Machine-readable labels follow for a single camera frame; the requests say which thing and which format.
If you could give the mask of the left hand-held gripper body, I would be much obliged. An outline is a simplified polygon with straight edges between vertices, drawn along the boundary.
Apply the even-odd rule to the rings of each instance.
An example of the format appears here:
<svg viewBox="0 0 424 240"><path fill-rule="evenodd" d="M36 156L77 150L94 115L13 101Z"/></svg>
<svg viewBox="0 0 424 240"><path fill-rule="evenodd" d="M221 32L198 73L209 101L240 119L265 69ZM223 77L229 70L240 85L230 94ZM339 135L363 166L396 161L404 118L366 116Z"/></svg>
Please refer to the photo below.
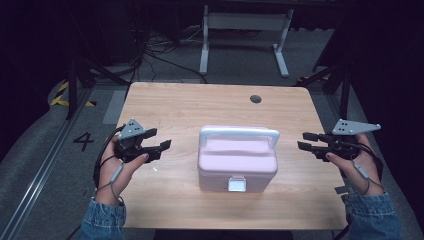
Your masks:
<svg viewBox="0 0 424 240"><path fill-rule="evenodd" d="M146 147L141 146L144 140L141 138L141 135L146 131L147 130L140 123L134 118L131 118L118 134L118 139L115 144L117 158L125 163L129 163L138 156L145 154L144 148Z"/></svg>

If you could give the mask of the person's left hand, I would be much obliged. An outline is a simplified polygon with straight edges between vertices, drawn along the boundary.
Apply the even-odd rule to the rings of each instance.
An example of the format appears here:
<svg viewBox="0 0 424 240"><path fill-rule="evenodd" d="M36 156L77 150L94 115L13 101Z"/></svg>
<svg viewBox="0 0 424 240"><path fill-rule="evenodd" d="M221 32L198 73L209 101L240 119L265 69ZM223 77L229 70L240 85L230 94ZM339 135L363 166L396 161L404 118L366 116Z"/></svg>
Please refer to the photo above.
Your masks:
<svg viewBox="0 0 424 240"><path fill-rule="evenodd" d="M143 154L129 163L123 163L115 156L114 136L108 143L101 158L99 185L95 200L108 205L117 205L120 194L128 186L133 174L148 160L149 155Z"/></svg>

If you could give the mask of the person's right hand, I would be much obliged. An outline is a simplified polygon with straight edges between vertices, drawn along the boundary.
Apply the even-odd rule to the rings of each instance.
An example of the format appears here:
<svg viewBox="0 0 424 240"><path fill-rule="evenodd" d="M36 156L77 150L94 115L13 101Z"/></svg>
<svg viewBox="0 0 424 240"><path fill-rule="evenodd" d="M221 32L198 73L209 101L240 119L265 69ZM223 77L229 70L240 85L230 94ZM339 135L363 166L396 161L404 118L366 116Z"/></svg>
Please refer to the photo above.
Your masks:
<svg viewBox="0 0 424 240"><path fill-rule="evenodd" d="M371 154L362 150L355 159L345 160L336 154L328 152L326 157L345 173L360 194L380 195L384 193L377 166Z"/></svg>

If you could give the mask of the black tripod stand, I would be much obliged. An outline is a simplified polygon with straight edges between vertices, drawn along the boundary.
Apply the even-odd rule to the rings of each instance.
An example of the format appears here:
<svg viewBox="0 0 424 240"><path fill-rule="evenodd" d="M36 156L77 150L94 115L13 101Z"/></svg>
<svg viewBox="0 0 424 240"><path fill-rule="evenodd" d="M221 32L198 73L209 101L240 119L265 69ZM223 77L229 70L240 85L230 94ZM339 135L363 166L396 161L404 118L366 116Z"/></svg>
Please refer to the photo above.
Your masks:
<svg viewBox="0 0 424 240"><path fill-rule="evenodd" d="M80 82L84 88L92 88L96 84L93 77L93 73L91 72L92 69L119 85L130 85L128 81L125 81L117 74L112 73L111 71L107 70L105 67L99 64L90 62L89 60L84 58L73 59L69 64L68 71L69 107L68 114L66 117L67 120L70 120L78 109L77 82Z"/></svg>
<svg viewBox="0 0 424 240"><path fill-rule="evenodd" d="M301 77L296 81L294 87L306 87L325 77L328 80L322 87L322 91L325 94L334 94L338 88L341 88L339 116L347 119L351 83L351 66L349 64L330 66L310 77Z"/></svg>

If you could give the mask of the white metal desk frame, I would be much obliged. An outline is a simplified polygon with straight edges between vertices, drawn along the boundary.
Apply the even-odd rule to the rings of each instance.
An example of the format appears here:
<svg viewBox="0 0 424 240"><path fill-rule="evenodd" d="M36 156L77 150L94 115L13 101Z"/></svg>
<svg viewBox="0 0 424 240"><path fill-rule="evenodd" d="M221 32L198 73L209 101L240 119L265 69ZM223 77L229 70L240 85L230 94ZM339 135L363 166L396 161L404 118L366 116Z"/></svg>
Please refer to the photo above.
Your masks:
<svg viewBox="0 0 424 240"><path fill-rule="evenodd" d="M199 73L208 72L209 60L209 30L257 30L279 31L280 40L272 45L272 50L280 71L284 78L289 76L289 71L283 56L283 46L290 28L294 10L289 9L284 14L257 14L257 13L223 13L212 12L208 5L204 6L202 34L203 44L200 56Z"/></svg>

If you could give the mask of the yellow black floor tape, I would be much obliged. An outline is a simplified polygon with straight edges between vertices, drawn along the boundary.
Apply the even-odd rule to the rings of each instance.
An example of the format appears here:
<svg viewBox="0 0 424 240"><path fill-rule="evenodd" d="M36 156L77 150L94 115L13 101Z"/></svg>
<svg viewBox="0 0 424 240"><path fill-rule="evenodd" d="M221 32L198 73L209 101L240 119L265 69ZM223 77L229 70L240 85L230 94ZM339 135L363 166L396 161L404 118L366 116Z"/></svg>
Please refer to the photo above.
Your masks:
<svg viewBox="0 0 424 240"><path fill-rule="evenodd" d="M68 81L64 81L64 82L61 83L61 85L58 88L55 96L53 97L53 99L50 102L51 106L55 106L55 105L69 106L70 105L70 102L63 98L64 93L68 89L68 87L69 87Z"/></svg>

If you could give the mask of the metal floor rail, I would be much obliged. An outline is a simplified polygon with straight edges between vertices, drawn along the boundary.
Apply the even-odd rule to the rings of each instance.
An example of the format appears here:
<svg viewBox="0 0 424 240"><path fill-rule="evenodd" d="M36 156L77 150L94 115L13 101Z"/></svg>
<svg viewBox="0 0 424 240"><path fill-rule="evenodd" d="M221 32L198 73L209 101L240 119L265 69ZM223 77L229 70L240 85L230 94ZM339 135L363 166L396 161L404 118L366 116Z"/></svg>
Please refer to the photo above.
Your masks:
<svg viewBox="0 0 424 240"><path fill-rule="evenodd" d="M32 210L54 165L56 164L58 155L61 152L64 142L68 137L73 125L78 119L82 111L82 107L89 100L91 94L91 89L85 89L81 91L80 96L77 98L75 112L69 120L65 120L63 122L60 131L58 132L54 142L51 144L50 149L43 159L41 165L38 167L35 176L29 182L25 194L14 211L14 214L8 221L8 224L5 226L3 233L0 235L0 240L15 240L16 235L22 228L24 221Z"/></svg>

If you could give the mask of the pink box with white handle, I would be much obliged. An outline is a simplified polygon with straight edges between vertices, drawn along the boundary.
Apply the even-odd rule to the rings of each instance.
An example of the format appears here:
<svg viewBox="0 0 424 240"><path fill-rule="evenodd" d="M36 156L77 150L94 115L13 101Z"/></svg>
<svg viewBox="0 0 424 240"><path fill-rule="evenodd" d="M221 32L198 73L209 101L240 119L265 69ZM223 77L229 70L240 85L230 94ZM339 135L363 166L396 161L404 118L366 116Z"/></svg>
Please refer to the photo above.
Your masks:
<svg viewBox="0 0 424 240"><path fill-rule="evenodd" d="M263 192L278 172L280 133L264 127L206 125L199 133L199 186L214 192Z"/></svg>

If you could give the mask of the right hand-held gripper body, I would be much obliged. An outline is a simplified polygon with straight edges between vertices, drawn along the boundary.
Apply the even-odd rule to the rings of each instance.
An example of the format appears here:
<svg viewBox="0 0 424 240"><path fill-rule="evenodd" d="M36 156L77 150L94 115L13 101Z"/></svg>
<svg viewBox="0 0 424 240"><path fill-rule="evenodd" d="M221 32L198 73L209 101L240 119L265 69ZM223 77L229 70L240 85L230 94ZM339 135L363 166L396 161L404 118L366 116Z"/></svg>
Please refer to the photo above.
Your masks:
<svg viewBox="0 0 424 240"><path fill-rule="evenodd" d="M339 119L329 133L319 136L319 140L327 144L324 152L331 152L346 160L353 160L363 149L358 143L356 135L380 129L380 124Z"/></svg>

